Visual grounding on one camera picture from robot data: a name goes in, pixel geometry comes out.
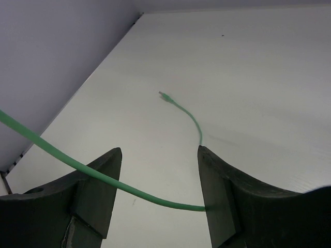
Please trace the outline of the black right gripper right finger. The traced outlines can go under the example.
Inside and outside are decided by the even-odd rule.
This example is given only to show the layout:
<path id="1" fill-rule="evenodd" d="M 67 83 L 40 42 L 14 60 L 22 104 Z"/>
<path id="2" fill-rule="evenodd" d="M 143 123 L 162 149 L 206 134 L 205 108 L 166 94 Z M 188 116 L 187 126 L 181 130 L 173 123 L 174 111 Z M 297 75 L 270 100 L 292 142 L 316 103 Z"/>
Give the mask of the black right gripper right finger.
<path id="1" fill-rule="evenodd" d="M 212 247 L 330 247 L 330 187 L 281 189 L 204 146 L 198 166 Z"/>

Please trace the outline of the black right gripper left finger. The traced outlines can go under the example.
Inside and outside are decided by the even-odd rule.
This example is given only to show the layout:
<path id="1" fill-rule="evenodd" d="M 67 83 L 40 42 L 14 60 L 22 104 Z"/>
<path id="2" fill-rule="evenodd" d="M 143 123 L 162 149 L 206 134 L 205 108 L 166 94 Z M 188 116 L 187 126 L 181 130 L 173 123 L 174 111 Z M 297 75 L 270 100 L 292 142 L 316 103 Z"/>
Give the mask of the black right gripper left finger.
<path id="1" fill-rule="evenodd" d="M 101 247 L 116 188 L 74 171 L 1 197 L 1 247 Z"/>

